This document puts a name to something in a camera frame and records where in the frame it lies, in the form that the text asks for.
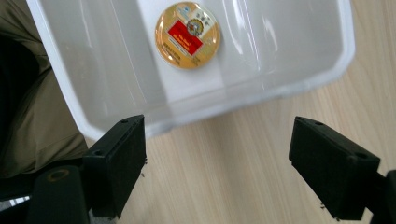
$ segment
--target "person's leg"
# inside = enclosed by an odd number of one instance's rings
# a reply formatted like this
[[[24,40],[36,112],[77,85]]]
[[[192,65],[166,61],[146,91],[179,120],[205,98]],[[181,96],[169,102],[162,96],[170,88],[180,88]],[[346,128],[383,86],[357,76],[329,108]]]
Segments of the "person's leg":
[[[39,74],[50,68],[50,60],[26,0],[0,1],[0,35],[18,41],[32,51],[40,65]]]
[[[0,35],[0,152],[19,104],[38,78],[35,55],[24,45]]]
[[[64,101],[25,0],[0,1],[0,35],[22,43],[40,65],[40,80],[25,95],[11,123],[0,155],[0,177],[80,157],[87,145]]]

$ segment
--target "screw hole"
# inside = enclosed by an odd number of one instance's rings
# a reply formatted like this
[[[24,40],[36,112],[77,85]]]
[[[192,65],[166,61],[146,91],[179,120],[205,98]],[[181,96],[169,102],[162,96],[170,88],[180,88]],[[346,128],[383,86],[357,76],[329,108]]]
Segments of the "screw hole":
[[[51,174],[49,174],[47,176],[47,179],[49,182],[56,182],[58,180],[61,180],[65,177],[67,177],[69,175],[69,171],[66,169],[61,169],[61,170],[57,170],[55,172],[52,172]]]
[[[102,156],[102,151],[101,150],[96,150],[96,151],[93,152],[93,155]]]
[[[361,153],[361,152],[356,153],[356,156],[358,156],[359,158],[362,158],[362,159],[367,159],[367,155],[364,153]]]

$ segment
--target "red label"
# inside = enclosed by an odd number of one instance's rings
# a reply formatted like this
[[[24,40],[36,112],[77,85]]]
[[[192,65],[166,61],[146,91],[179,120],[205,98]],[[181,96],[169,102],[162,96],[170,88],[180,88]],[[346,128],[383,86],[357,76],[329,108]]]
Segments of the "red label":
[[[198,37],[190,35],[187,27],[181,21],[177,21],[175,25],[169,29],[168,34],[172,36],[190,55],[193,55],[198,48],[204,44]]]

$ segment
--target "khaki pants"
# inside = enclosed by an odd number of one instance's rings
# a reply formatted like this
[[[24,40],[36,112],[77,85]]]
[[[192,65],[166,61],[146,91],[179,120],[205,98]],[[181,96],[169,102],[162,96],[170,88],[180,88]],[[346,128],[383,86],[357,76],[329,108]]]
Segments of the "khaki pants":
[[[35,172],[52,161],[81,157],[87,150],[64,101],[26,0],[0,1],[0,35],[22,43],[39,66],[0,155],[0,177]]]

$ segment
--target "wooden table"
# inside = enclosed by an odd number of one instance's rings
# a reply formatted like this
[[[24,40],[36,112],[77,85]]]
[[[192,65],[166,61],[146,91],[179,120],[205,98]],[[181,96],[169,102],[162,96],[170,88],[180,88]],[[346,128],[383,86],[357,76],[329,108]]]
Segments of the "wooden table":
[[[295,116],[372,151],[382,175],[396,169],[396,1],[352,5],[356,57],[341,79],[149,139],[119,223],[337,223],[288,159]]]

